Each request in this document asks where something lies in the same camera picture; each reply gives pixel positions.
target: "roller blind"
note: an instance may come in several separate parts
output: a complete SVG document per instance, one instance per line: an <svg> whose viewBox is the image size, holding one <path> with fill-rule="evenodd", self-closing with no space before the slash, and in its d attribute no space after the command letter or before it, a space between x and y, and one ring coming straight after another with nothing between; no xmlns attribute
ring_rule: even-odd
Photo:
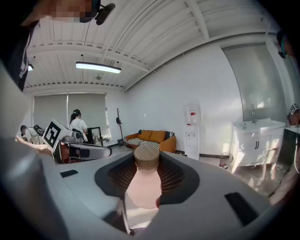
<svg viewBox="0 0 300 240"><path fill-rule="evenodd" d="M108 134L105 94L69 94L68 125L73 110L79 109L88 128L100 127L101 134Z"/></svg>
<svg viewBox="0 0 300 240"><path fill-rule="evenodd" d="M46 128L51 119L57 120L66 127L68 126L66 94L35 97L34 125L38 124L41 128Z"/></svg>

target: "cabinet door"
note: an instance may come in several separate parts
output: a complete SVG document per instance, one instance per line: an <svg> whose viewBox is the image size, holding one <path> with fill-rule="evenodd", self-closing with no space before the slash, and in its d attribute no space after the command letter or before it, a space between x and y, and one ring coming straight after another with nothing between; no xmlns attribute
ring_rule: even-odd
<svg viewBox="0 0 300 240"><path fill-rule="evenodd" d="M257 163L261 163L266 159L268 149L270 147L271 136L258 137L257 151Z"/></svg>
<svg viewBox="0 0 300 240"><path fill-rule="evenodd" d="M244 138L239 143L239 151L237 153L238 164L250 164L256 162L258 152L256 151L258 145L257 137Z"/></svg>

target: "fluorescent light fixture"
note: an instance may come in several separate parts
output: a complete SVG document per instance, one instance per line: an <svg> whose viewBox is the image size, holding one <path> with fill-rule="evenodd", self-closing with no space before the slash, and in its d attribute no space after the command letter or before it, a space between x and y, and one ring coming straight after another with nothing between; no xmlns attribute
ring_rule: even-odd
<svg viewBox="0 0 300 240"><path fill-rule="evenodd" d="M32 64L29 64L28 65L28 71L32 71L33 70L33 65Z"/></svg>
<svg viewBox="0 0 300 240"><path fill-rule="evenodd" d="M76 62L77 69L90 69L90 70L98 70L98 71L105 71L111 73L120 73L121 68L118 67L111 67L108 65L102 65L97 63L90 63L90 62Z"/></svg>

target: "black hair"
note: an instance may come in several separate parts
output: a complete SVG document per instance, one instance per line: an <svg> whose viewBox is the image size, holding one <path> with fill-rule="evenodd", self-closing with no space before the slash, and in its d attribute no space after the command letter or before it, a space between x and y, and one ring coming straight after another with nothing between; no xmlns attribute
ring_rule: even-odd
<svg viewBox="0 0 300 240"><path fill-rule="evenodd" d="M71 121L70 121L70 124L71 124L71 122L72 122L77 116L79 116L79 115L81 115L81 112L80 112L78 109L75 109L75 110L73 111L72 115L71 115Z"/></svg>
<svg viewBox="0 0 300 240"><path fill-rule="evenodd" d="M22 125L21 126L21 132L25 129L25 128L27 128L25 125Z"/></svg>

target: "white wall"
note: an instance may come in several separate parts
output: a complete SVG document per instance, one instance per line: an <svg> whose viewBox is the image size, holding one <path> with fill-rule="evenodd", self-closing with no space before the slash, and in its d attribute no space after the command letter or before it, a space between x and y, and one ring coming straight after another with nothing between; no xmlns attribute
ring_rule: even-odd
<svg viewBox="0 0 300 240"><path fill-rule="evenodd" d="M95 85L83 85L83 84L58 84L58 85L46 85L25 89L24 94L31 99L33 103L34 96L41 96L46 94L57 94L57 93L106 93L107 100L107 112L108 112L108 124L112 139L110 142L105 143L104 146L113 145L117 143L117 140L121 138L120 127L116 123L117 108L120 110L120 119L122 121L123 136L128 134L127 127L127 105L126 95L122 88L118 87L106 87L106 86L95 86ZM29 109L28 113L24 117L22 124L31 126L33 124L32 119L33 107Z"/></svg>
<svg viewBox="0 0 300 240"><path fill-rule="evenodd" d="M218 44L194 49L166 63L127 91L131 133L174 131L184 150L184 104L199 102L200 153L230 150L232 122L242 120L239 88Z"/></svg>

